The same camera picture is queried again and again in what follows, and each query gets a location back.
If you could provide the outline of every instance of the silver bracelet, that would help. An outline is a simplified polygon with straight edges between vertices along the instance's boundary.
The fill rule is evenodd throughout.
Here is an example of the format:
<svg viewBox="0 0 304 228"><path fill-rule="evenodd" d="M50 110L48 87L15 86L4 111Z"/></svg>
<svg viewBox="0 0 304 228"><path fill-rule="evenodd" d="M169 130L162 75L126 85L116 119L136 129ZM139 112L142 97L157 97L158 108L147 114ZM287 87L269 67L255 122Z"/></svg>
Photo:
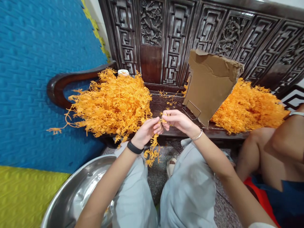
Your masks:
<svg viewBox="0 0 304 228"><path fill-rule="evenodd" d="M201 137L202 133L203 133L203 130L201 129L199 136L197 136L195 139L192 139L192 141L198 140Z"/></svg>

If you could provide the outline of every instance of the person's left hand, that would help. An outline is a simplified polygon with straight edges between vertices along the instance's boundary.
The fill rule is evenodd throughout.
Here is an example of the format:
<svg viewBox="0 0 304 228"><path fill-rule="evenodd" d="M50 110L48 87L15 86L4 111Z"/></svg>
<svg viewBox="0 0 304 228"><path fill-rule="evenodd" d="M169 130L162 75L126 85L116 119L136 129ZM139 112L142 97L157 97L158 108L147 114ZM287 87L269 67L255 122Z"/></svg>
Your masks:
<svg viewBox="0 0 304 228"><path fill-rule="evenodd" d="M150 141L153 134L162 134L164 132L164 128L162 123L159 123L159 120L159 117L146 120L131 139L132 144L138 149L143 149Z"/></svg>

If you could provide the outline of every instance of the gray pants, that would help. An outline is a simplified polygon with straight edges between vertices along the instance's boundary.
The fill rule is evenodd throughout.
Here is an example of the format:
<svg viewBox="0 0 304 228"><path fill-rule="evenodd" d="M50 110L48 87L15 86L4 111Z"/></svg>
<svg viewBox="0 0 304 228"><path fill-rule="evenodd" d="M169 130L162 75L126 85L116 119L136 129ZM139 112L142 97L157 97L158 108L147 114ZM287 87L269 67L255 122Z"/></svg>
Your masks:
<svg viewBox="0 0 304 228"><path fill-rule="evenodd" d="M148 169L139 155L114 198L113 227L216 227L214 174L194 143L183 140L182 144L184 150L162 191L160 218L147 182Z"/></svg>

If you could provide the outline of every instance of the floral carving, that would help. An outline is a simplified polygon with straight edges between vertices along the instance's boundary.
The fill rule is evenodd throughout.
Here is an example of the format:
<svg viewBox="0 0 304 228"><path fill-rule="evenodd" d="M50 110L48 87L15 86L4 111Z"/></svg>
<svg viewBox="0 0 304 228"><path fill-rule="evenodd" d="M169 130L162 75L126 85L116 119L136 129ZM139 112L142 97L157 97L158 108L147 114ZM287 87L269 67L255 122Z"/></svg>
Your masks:
<svg viewBox="0 0 304 228"><path fill-rule="evenodd" d="M230 17L224 31L222 32L221 39L216 47L216 54L229 56L234 49L237 41L239 40L248 19L239 17Z"/></svg>
<svg viewBox="0 0 304 228"><path fill-rule="evenodd" d="M278 64L291 65L299 55L304 53L304 36L297 39L285 54L279 59Z"/></svg>
<svg viewBox="0 0 304 228"><path fill-rule="evenodd" d="M141 1L141 32L142 43L161 46L162 40L162 3Z"/></svg>

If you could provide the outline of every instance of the red cloth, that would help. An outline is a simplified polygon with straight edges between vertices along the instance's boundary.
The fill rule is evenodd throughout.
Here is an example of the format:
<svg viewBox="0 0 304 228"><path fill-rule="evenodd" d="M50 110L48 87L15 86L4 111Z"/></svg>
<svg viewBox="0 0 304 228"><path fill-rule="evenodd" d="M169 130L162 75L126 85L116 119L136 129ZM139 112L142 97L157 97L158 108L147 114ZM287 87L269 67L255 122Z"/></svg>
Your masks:
<svg viewBox="0 0 304 228"><path fill-rule="evenodd" d="M266 194L266 192L264 190L259 189L258 187L256 187L251 180L251 177L248 177L245 181L244 184L251 187L251 189L255 192L258 201L260 203L260 205L264 208L264 210L267 212L267 214L269 215L269 217L274 221L274 223L277 225L278 228L281 228L273 214L272 211L272 206L270 205L270 202L268 200L268 196Z"/></svg>

